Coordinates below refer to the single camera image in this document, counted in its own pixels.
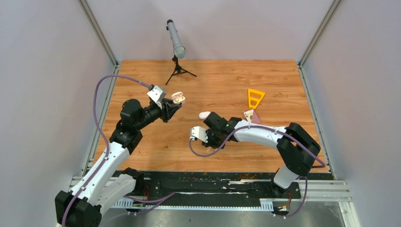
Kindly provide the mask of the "white gold-trimmed earbud case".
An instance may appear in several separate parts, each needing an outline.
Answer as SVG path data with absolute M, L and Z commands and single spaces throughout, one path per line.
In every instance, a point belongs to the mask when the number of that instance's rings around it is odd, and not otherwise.
M 183 96 L 183 92 L 175 92 L 171 95 L 171 99 L 174 104 L 182 104 L 185 102 L 185 97 Z

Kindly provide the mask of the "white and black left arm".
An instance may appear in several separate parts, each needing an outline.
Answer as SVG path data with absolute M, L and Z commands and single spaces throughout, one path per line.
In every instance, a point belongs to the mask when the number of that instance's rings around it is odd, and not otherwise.
M 157 119 L 168 122 L 182 107 L 185 98 L 150 100 L 142 107 L 137 99 L 123 103 L 118 121 L 106 149 L 87 174 L 69 192 L 60 191 L 55 198 L 57 221 L 63 227 L 97 227 L 103 215 L 128 193 L 144 192 L 143 173 L 127 168 L 110 185 L 107 182 L 116 169 L 143 138 L 141 129 Z

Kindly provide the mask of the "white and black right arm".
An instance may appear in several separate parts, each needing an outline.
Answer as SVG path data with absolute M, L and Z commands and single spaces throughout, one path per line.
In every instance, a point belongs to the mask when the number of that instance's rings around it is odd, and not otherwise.
M 213 148 L 209 156 L 216 154 L 229 141 L 250 142 L 276 149 L 284 165 L 275 173 L 270 191 L 275 197 L 283 197 L 290 185 L 300 177 L 306 177 L 313 168 L 324 168 L 318 158 L 321 147 L 298 123 L 288 126 L 265 126 L 245 119 L 231 117 L 226 120 L 210 112 L 203 120 L 206 128 L 195 126 L 190 130 L 190 141 L 200 140 L 204 147 Z

